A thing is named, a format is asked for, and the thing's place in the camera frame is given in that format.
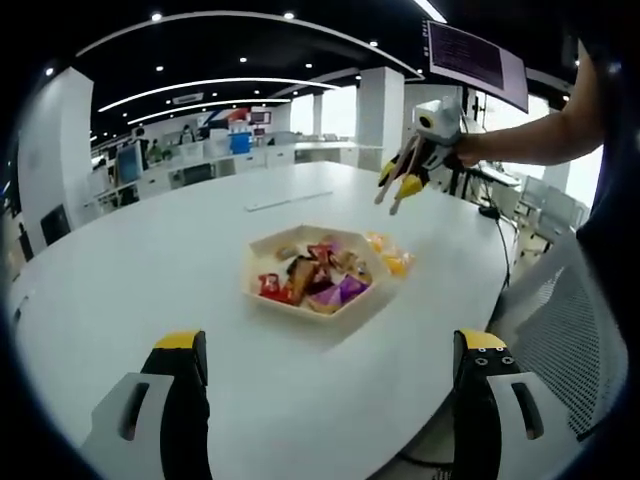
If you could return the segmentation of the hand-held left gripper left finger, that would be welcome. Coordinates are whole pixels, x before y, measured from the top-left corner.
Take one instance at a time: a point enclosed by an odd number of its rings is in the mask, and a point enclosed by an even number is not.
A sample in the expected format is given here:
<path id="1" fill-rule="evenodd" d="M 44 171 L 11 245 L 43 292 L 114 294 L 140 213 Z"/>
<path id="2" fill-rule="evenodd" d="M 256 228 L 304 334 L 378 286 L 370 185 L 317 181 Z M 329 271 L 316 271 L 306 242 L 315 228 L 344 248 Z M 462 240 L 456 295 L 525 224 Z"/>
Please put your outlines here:
<path id="1" fill-rule="evenodd" d="M 206 335 L 171 333 L 91 414 L 81 452 L 103 479 L 209 479 Z"/>

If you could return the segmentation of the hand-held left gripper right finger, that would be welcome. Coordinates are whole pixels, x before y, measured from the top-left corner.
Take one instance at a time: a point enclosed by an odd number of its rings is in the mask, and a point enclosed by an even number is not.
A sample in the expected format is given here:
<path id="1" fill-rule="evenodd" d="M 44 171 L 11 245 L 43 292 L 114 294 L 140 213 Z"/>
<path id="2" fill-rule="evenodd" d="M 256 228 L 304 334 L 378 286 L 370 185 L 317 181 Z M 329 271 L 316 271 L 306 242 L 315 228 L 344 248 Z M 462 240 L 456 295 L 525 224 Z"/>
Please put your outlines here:
<path id="1" fill-rule="evenodd" d="M 454 479 L 554 479 L 575 457 L 569 411 L 507 345 L 454 332 Z"/>

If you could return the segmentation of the person's right hand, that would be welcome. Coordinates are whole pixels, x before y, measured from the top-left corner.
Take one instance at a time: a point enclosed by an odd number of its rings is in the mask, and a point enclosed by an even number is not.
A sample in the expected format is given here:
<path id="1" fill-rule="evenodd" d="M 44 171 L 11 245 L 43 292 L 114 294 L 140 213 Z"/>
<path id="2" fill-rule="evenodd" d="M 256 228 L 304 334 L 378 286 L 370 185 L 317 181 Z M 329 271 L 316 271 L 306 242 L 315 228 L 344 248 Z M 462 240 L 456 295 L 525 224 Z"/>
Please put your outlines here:
<path id="1" fill-rule="evenodd" d="M 478 134 L 461 135 L 453 146 L 453 152 L 464 168 L 473 167 L 481 159 L 481 136 Z"/>

